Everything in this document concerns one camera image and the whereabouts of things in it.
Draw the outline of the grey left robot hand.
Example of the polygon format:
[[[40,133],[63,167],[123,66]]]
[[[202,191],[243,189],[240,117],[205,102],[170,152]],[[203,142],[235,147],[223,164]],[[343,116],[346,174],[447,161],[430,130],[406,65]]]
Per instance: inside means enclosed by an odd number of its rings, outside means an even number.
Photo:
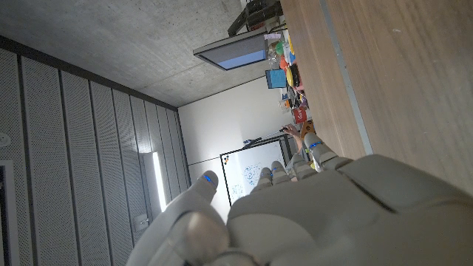
[[[135,245],[129,265],[470,265],[472,197],[379,154],[337,155],[316,134],[286,171],[262,169],[226,219],[219,180],[203,173]]]

